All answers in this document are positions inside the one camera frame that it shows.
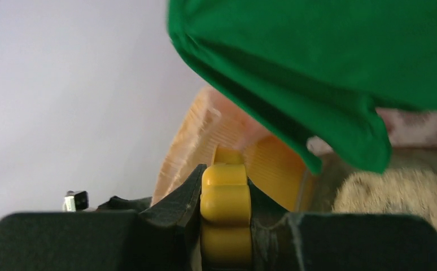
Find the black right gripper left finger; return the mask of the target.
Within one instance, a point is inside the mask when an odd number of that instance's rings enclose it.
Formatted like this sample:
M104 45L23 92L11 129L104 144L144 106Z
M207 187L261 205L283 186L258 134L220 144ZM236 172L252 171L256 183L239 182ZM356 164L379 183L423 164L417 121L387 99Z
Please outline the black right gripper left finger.
M141 213L10 214L0 220L0 270L192 270L205 169Z

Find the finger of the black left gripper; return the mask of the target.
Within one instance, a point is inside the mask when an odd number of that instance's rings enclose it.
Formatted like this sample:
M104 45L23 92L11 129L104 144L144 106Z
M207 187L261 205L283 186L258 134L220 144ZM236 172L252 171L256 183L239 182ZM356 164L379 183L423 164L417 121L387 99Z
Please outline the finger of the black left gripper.
M141 213L151 205L152 197L127 200L118 196L111 197L107 202L100 204L97 211L102 210L134 210Z

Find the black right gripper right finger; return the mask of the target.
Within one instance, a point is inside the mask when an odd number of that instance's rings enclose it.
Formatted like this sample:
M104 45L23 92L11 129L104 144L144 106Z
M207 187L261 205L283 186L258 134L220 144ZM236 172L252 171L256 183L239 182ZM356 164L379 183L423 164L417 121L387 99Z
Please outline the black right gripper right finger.
M437 270L437 231L420 217L289 212L248 185L255 270Z

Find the yellow litter scoop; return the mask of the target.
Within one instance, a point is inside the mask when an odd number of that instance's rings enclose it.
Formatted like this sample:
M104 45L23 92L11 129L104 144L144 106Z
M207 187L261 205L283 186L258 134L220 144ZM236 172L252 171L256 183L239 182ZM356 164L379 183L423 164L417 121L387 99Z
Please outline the yellow litter scoop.
M202 175L200 248L212 268L247 269L251 265L251 196L243 156L216 147Z

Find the yellow ribbed trash bin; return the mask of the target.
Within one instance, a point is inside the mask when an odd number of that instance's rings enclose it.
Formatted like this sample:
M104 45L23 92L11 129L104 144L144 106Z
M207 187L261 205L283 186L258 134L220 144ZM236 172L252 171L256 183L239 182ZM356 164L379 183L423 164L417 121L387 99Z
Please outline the yellow ribbed trash bin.
M284 208L296 210L306 169L301 157L272 133L239 152L254 184Z

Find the grey translucent litter box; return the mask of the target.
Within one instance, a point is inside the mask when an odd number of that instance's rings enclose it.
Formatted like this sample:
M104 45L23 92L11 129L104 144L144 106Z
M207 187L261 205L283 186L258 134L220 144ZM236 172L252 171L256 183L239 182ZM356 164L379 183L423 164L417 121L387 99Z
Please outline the grey translucent litter box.
M314 176L306 170L301 181L297 197L297 211L323 212L332 211L338 189L352 173L361 170L349 165L336 154L322 156L321 174ZM392 153L389 169L427 169L437 175L437 148L398 148Z

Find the beige cat litter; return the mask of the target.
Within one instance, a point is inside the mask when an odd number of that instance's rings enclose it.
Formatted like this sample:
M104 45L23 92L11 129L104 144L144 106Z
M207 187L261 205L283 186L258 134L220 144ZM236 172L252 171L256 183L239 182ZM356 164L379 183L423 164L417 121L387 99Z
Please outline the beige cat litter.
M413 214L437 230L437 175L413 168L352 173L338 189L332 211Z

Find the green t-shirt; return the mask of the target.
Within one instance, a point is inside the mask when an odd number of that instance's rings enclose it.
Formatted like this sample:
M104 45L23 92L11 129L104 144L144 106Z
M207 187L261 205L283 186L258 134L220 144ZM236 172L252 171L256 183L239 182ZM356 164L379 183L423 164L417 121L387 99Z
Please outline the green t-shirt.
M376 108L437 111L437 1L170 1L168 33L313 173L309 138L381 173L391 144Z

